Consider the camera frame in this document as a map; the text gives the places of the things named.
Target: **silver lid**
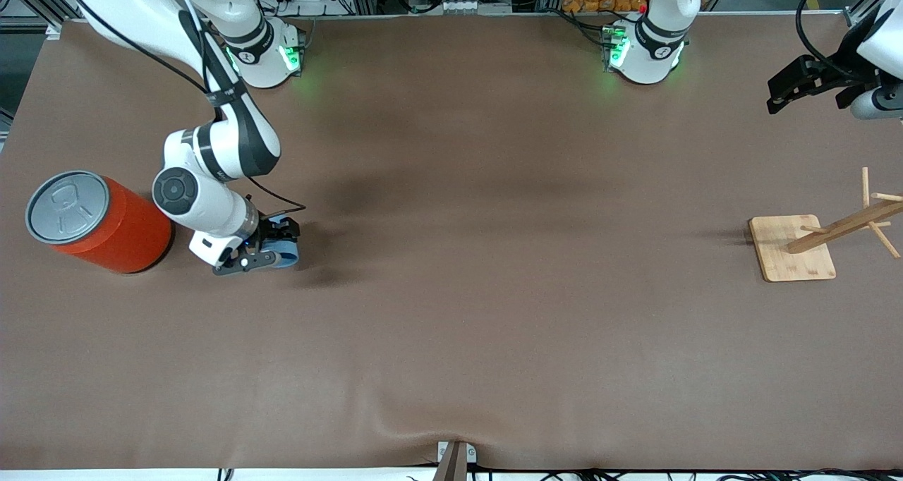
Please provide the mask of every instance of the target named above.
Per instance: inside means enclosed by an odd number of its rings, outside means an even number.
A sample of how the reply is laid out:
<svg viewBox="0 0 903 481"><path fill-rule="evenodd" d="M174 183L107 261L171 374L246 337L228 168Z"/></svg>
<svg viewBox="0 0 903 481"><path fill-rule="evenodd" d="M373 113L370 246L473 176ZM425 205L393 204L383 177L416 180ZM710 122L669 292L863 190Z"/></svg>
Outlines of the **silver lid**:
<svg viewBox="0 0 903 481"><path fill-rule="evenodd" d="M109 208L104 179L89 171L58 173L28 200L25 226L43 243L77 242L91 234Z"/></svg>

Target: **brown tabletop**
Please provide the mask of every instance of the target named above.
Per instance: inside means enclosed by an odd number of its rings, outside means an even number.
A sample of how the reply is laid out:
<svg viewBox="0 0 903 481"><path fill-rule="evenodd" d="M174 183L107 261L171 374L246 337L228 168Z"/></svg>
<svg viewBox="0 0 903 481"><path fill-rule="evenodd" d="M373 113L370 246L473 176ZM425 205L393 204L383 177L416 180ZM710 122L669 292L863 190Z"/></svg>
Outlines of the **brown tabletop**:
<svg viewBox="0 0 903 481"><path fill-rule="evenodd" d="M29 237L44 179L147 193L210 117L65 25L0 157L0 468L406 465L448 438L493 468L903 467L903 265L852 234L834 281L768 284L746 233L855 211L861 166L899 192L899 121L832 95L769 116L791 16L691 37L641 87L557 18L322 22L303 77L253 92L304 263L217 278L186 231L136 276Z"/></svg>

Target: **wooden stand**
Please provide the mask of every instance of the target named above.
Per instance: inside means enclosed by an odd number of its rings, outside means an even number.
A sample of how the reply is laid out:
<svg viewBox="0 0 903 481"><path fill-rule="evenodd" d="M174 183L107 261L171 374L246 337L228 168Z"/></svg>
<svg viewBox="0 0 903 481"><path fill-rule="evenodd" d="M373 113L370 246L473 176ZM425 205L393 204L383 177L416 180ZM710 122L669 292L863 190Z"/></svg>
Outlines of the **wooden stand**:
<svg viewBox="0 0 903 481"><path fill-rule="evenodd" d="M871 198L880 201L872 205ZM769 282L835 278L837 272L825 243L862 229L871 230L890 254L899 259L900 253L881 231L890 222L881 220L900 212L903 212L903 195L870 194L868 167L862 167L861 211L826 227L812 214L756 217L749 221L762 276Z"/></svg>

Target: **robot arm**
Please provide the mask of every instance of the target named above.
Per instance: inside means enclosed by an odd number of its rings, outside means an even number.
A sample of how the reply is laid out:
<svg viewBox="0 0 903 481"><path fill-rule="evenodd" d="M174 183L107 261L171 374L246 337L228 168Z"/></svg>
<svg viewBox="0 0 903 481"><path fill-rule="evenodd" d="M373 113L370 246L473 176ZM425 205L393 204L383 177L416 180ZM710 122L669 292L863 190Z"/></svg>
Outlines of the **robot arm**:
<svg viewBox="0 0 903 481"><path fill-rule="evenodd" d="M884 0L849 29L828 60L845 73L803 54L772 77L768 112L844 88L836 96L837 107L849 107L860 120L903 117L903 0Z"/></svg>
<svg viewBox="0 0 903 481"><path fill-rule="evenodd" d="M626 41L610 66L626 79L652 85L675 66L684 37L700 11L702 0L649 0L648 10L633 21L618 21Z"/></svg>
<svg viewBox="0 0 903 481"><path fill-rule="evenodd" d="M297 224L261 221L248 200L226 182L269 173L280 156L279 138L212 35L199 31L189 11L175 0L80 0L103 22L86 14L104 37L129 47L104 23L154 54L170 56L206 76L207 99L223 120L210 121L169 135L164 143L164 168L154 180L154 202L168 217L195 231L190 249L225 274L233 269L280 264L279 252L257 264L233 260L252 240L265 250L270 239L296 240Z"/></svg>
<svg viewBox="0 0 903 481"><path fill-rule="evenodd" d="M213 22L242 79L255 88L280 85L301 73L303 32L265 18L255 0L191 0Z"/></svg>

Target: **red cylindrical container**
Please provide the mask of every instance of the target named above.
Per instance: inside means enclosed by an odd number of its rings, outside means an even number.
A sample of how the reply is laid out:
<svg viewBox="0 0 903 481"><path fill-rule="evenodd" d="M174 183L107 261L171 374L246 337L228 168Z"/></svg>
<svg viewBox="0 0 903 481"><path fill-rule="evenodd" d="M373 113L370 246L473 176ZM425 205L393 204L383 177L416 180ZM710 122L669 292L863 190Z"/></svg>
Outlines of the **red cylindrical container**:
<svg viewBox="0 0 903 481"><path fill-rule="evenodd" d="M28 201L25 224L57 252L118 273L150 268L172 240L172 223L154 204L88 171L59 173L44 182Z"/></svg>

